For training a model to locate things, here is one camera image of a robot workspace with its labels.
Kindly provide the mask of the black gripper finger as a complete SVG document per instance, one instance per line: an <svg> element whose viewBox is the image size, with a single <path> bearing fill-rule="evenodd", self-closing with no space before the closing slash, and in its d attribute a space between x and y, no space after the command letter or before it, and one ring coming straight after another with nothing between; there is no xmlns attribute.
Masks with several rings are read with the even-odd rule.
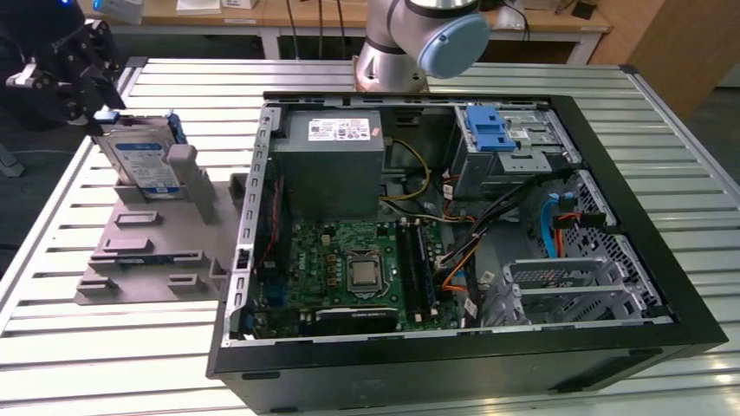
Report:
<svg viewBox="0 0 740 416"><path fill-rule="evenodd" d="M109 25L85 23L52 47L56 78L66 84L82 107L124 107L117 91L122 67Z"/></svg>
<svg viewBox="0 0 740 416"><path fill-rule="evenodd" d="M36 63L4 78L4 108L22 126L88 126L92 114L73 86Z"/></svg>

